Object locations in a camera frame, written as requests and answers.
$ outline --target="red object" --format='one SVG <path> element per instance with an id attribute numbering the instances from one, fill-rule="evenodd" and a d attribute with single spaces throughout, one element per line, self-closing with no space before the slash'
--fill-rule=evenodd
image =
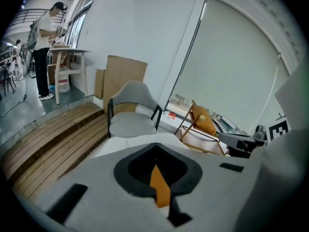
<path id="1" fill-rule="evenodd" d="M 172 118 L 172 119 L 175 119 L 176 118 L 176 115 L 172 112 L 169 112 L 169 116 Z"/>
<path id="2" fill-rule="evenodd" d="M 64 80 L 59 80 L 58 83 L 66 83 L 68 80 L 64 79 Z"/>

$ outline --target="backpack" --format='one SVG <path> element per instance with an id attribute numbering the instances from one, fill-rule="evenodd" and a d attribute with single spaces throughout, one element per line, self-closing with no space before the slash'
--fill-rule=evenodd
<path id="1" fill-rule="evenodd" d="M 24 57 L 24 52 L 25 52 L 25 46 L 23 44 L 21 44 L 21 47 L 20 47 L 20 51 L 19 51 L 19 55 L 21 57 Z"/>
<path id="2" fill-rule="evenodd" d="M 30 25 L 30 32 L 29 32 L 28 41 L 27 41 L 27 49 L 30 52 L 34 51 L 34 47 L 37 43 L 37 28 L 38 28 L 38 23 L 40 19 L 33 21 L 33 23 Z"/>

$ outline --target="white t-shirt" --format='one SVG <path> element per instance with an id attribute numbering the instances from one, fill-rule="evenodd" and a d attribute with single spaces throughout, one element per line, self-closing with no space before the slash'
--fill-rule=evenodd
<path id="1" fill-rule="evenodd" d="M 49 13 L 42 16 L 42 18 L 39 20 L 38 27 L 37 27 L 37 43 L 34 47 L 34 50 L 40 50 L 42 48 L 47 48 L 49 46 L 48 43 L 48 36 L 42 37 L 40 34 L 40 29 L 51 31 L 52 28 L 52 19 L 50 18 Z"/>
<path id="2" fill-rule="evenodd" d="M 17 46 L 16 46 L 17 57 L 19 57 L 20 49 L 21 49 L 21 43 L 18 43 Z"/>

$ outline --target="white table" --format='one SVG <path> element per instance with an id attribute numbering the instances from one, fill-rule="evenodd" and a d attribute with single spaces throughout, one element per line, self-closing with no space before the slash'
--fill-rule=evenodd
<path id="1" fill-rule="evenodd" d="M 55 93 L 56 93 L 56 103 L 59 104 L 59 86 L 58 81 L 59 77 L 62 75 L 72 75 L 72 74 L 81 74 L 84 86 L 84 94 L 88 96 L 87 92 L 87 83 L 86 83 L 86 72 L 85 72 L 85 56 L 84 54 L 89 51 L 85 51 L 82 49 L 74 49 L 74 48 L 53 48 L 51 49 L 52 53 L 58 53 L 56 70 L 55 70 Z M 70 67 L 70 55 L 81 54 L 81 69 L 80 70 L 71 70 Z M 68 55 L 68 66 L 60 68 L 62 55 Z"/>

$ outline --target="man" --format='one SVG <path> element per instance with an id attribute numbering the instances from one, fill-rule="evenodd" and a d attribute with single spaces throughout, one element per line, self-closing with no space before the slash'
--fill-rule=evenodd
<path id="1" fill-rule="evenodd" d="M 18 66 L 18 79 L 21 80 L 23 79 L 23 63 L 22 63 L 22 56 L 23 56 L 23 44 L 21 43 L 20 40 L 16 41 L 16 62 Z"/>
<path id="2" fill-rule="evenodd" d="M 51 31 L 51 18 L 63 10 L 64 4 L 62 2 L 56 2 L 50 9 L 49 13 L 42 16 L 37 26 L 37 42 L 34 47 L 33 57 L 35 60 L 35 72 L 37 76 L 37 85 L 41 101 L 49 100 L 54 97 L 54 95 L 50 93 L 48 89 L 46 57 L 50 47 L 48 40 L 53 40 L 56 36 L 59 35 L 59 32 Z"/>

